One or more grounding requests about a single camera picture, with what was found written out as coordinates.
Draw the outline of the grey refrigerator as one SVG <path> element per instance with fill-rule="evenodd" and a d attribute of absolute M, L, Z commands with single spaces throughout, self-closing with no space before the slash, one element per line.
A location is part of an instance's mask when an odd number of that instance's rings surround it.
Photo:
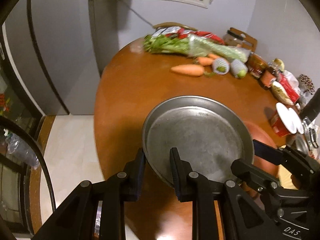
<path fill-rule="evenodd" d="M 100 80 L 88 0 L 18 0 L 1 32 L 10 66 L 44 115 L 91 115 Z"/>

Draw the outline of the red instant noodle cup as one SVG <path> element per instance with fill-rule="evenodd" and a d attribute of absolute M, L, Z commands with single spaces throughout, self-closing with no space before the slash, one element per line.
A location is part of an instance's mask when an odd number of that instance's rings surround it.
<path fill-rule="evenodd" d="M 280 102 L 276 103 L 276 111 L 270 119 L 270 125 L 279 137 L 285 137 L 297 132 L 295 124 L 291 120 L 289 109 Z"/>

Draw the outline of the round metal pan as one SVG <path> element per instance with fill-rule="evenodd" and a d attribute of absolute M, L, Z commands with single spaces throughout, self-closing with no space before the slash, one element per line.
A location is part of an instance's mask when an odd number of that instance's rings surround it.
<path fill-rule="evenodd" d="M 170 149 L 208 179 L 240 180 L 232 162 L 254 161 L 252 137 L 244 122 L 227 106 L 201 96 L 178 96 L 157 105 L 144 121 L 143 150 L 157 176 L 173 185 Z"/>

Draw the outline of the bagged celery bunch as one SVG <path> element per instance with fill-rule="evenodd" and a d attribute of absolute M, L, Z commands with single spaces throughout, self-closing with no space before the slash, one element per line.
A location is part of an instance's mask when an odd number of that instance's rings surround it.
<path fill-rule="evenodd" d="M 215 54 L 228 61 L 237 59 L 243 63 L 248 61 L 251 53 L 248 49 L 221 45 L 194 34 L 189 34 L 183 39 L 164 35 L 157 37 L 147 35 L 144 37 L 143 47 L 145 51 L 153 54 L 181 54 L 187 57 L 205 57 Z"/>

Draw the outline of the large orange carrot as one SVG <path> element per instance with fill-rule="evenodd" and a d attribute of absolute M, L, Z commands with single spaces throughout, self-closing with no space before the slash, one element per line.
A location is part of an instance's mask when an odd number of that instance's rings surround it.
<path fill-rule="evenodd" d="M 170 68 L 170 71 L 175 74 L 200 77 L 204 75 L 204 67 L 197 64 L 183 64 Z"/>

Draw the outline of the red tissue box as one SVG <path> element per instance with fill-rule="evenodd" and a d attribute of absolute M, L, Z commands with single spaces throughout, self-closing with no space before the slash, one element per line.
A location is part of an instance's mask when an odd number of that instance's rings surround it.
<path fill-rule="evenodd" d="M 300 97 L 300 93 L 297 92 L 289 83 L 288 79 L 284 74 L 280 73 L 278 75 L 277 81 L 283 86 L 285 91 L 287 92 L 289 98 L 293 103 L 296 103 Z"/>

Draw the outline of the right foam-netted green fruit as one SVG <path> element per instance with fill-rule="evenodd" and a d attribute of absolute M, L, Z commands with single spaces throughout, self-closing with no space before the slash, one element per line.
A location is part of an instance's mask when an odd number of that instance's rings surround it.
<path fill-rule="evenodd" d="M 248 72 L 248 68 L 240 60 L 234 59 L 230 63 L 230 72 L 237 79 L 243 79 L 246 76 L 247 72 Z"/>

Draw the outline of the wooden chair back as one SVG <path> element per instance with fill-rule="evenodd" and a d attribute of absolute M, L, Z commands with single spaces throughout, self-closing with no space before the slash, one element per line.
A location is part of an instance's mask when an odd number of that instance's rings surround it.
<path fill-rule="evenodd" d="M 241 36 L 243 38 L 242 47 L 251 50 L 253 53 L 255 52 L 258 41 L 253 38 L 252 36 L 248 35 L 244 31 L 235 29 L 233 27 L 229 28 L 229 30 L 233 33 L 235 33 L 238 36 Z"/>

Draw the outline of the glass jar with clamp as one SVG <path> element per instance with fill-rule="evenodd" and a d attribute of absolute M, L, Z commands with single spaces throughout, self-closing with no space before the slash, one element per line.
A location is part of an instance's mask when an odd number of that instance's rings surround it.
<path fill-rule="evenodd" d="M 316 133 L 316 126 L 305 117 L 302 120 L 303 133 L 297 135 L 295 139 L 296 149 L 303 155 L 315 159 L 319 162 L 319 138 Z"/>

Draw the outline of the amber jar with label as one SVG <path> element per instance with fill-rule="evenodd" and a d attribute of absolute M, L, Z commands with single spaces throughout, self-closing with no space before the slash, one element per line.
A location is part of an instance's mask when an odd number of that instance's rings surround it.
<path fill-rule="evenodd" d="M 267 62 L 264 61 L 259 55 L 251 52 L 246 62 L 249 73 L 256 79 L 261 78 L 266 67 L 268 66 Z"/>

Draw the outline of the foam-netted green fruit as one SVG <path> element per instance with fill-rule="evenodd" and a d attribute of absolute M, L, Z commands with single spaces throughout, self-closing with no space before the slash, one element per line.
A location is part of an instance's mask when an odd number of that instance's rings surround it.
<path fill-rule="evenodd" d="M 213 72 L 219 75 L 225 75 L 229 72 L 229 62 L 223 58 L 217 58 L 212 63 Z"/>
<path fill-rule="evenodd" d="M 240 60 L 234 59 L 230 63 L 230 72 L 237 79 L 243 79 L 246 76 L 247 72 L 248 72 L 248 68 Z"/>

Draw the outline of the red snack bag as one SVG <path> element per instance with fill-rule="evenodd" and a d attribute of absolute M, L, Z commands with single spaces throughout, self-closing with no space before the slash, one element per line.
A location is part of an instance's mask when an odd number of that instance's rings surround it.
<path fill-rule="evenodd" d="M 169 27 L 157 27 L 156 31 L 151 35 L 152 37 L 159 37 L 161 35 L 169 38 L 178 38 L 183 39 L 187 38 L 189 34 L 194 34 L 198 37 L 208 38 L 210 41 L 214 43 L 224 45 L 224 41 L 222 38 L 218 37 L 217 35 L 207 32 L 207 31 L 200 31 L 200 30 L 193 30 L 187 27 L 180 27 L 180 26 L 169 26 Z"/>

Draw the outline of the clear jar black lid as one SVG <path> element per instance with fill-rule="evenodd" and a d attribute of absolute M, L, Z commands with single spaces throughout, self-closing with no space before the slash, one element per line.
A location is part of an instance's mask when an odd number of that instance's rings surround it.
<path fill-rule="evenodd" d="M 223 41 L 226 46 L 241 47 L 244 38 L 231 30 L 227 30 L 227 33 L 223 36 Z"/>

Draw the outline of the left foam-netted green fruit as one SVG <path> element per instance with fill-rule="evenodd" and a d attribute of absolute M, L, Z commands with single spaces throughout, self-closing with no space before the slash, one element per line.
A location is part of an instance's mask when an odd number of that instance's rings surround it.
<path fill-rule="evenodd" d="M 213 72 L 219 75 L 225 75 L 229 72 L 229 62 L 223 58 L 217 58 L 212 63 Z"/>

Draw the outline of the red bead decoration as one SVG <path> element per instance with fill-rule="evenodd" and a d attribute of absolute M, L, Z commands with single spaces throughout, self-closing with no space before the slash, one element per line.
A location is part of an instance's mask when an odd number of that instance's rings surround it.
<path fill-rule="evenodd" d="M 308 92 L 311 95 L 315 93 L 315 87 L 310 77 L 308 77 L 305 74 L 300 74 L 298 79 L 299 79 L 299 86 L 302 92 L 304 93 Z"/>

